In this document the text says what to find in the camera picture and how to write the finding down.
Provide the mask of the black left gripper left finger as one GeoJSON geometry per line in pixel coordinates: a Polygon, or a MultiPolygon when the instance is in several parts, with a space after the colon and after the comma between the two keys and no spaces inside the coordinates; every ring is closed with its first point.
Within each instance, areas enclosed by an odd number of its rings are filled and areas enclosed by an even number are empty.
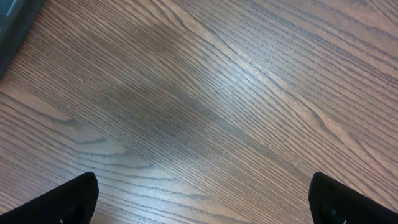
{"type": "Polygon", "coordinates": [[[92,172],[1,215],[1,224],[89,224],[99,195],[98,181],[92,172]]]}

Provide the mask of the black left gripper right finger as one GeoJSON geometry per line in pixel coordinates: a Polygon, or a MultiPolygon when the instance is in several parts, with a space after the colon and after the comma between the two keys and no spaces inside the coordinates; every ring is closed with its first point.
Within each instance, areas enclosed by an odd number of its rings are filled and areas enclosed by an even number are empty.
{"type": "Polygon", "coordinates": [[[308,192],[314,224],[397,224],[397,213],[321,173],[308,192]]]}

